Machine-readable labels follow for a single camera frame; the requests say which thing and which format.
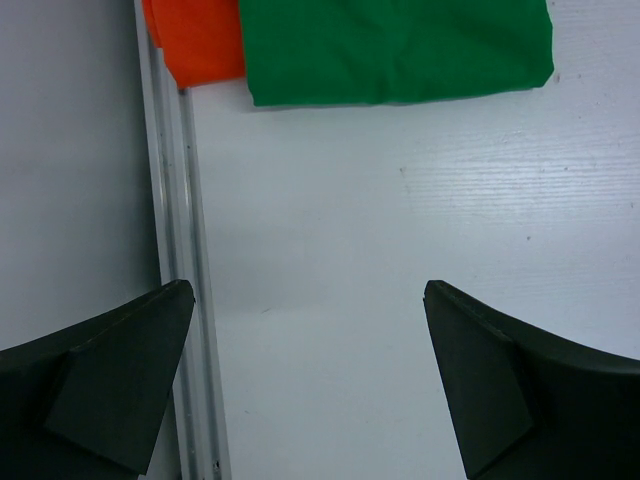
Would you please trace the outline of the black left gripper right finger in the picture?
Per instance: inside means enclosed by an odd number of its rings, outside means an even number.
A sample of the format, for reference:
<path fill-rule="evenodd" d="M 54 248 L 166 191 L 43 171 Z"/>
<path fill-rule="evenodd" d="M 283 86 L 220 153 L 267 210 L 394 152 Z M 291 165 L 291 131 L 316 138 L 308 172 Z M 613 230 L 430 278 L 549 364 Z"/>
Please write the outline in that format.
<path fill-rule="evenodd" d="M 469 479 L 636 479 L 639 363 L 501 313 L 442 280 L 424 308 Z"/>

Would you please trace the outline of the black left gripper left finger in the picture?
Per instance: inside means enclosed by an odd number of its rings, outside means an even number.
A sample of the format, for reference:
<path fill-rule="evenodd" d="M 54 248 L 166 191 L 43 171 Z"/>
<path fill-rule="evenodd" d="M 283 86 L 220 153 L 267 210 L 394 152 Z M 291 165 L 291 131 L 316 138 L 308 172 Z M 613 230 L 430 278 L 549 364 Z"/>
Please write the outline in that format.
<path fill-rule="evenodd" d="M 1 353 L 4 479 L 147 473 L 195 305 L 174 280 Z"/>

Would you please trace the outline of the orange t shirt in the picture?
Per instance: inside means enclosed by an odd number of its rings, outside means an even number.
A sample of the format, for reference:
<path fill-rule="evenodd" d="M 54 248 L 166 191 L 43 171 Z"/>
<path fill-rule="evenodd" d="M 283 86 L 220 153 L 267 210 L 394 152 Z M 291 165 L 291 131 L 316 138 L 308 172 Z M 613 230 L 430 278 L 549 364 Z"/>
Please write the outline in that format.
<path fill-rule="evenodd" d="M 142 9 L 180 89 L 245 76 L 237 0 L 143 0 Z"/>

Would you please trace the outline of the green t shirt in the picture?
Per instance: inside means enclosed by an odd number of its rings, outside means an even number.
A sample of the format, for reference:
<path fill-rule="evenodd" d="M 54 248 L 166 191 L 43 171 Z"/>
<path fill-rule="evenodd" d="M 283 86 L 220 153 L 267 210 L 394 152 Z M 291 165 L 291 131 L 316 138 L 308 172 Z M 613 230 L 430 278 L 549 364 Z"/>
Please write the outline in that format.
<path fill-rule="evenodd" d="M 544 1 L 242 1 L 258 107 L 407 104 L 545 85 Z"/>

